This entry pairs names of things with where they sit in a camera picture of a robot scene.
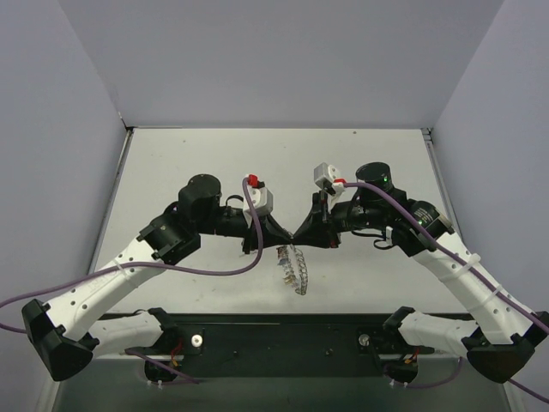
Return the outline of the metal ring disc with keyrings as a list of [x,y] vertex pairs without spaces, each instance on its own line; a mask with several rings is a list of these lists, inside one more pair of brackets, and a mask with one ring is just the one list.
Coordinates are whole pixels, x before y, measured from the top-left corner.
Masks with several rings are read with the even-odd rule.
[[293,291],[305,296],[308,291],[308,268],[304,253],[294,245],[281,245],[276,248],[278,266],[283,269],[283,282]]

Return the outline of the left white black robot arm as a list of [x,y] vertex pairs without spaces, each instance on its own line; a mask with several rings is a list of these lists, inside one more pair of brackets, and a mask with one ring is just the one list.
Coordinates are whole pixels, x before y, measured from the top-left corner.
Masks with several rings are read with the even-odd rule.
[[248,175],[243,193],[242,209],[223,206],[215,176],[192,177],[177,201],[151,220],[99,276],[47,302],[29,301],[21,310],[25,331],[51,378],[64,381],[95,357],[131,348],[178,352],[187,339],[161,308],[110,320],[102,316],[143,283],[197,251],[204,234],[240,238],[245,253],[290,244],[291,234],[271,215],[273,195],[265,184]]

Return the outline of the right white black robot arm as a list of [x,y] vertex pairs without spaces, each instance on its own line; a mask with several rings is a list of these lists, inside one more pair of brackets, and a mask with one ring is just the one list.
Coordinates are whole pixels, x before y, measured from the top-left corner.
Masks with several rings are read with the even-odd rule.
[[402,250],[429,270],[471,316],[469,321],[441,318],[403,306],[384,322],[388,333],[408,347],[465,358],[499,384],[526,366],[548,336],[547,312],[535,312],[511,297],[442,212],[396,188],[383,162],[363,165],[353,182],[325,162],[313,176],[319,190],[294,244],[336,248],[342,233],[376,230],[388,248]]

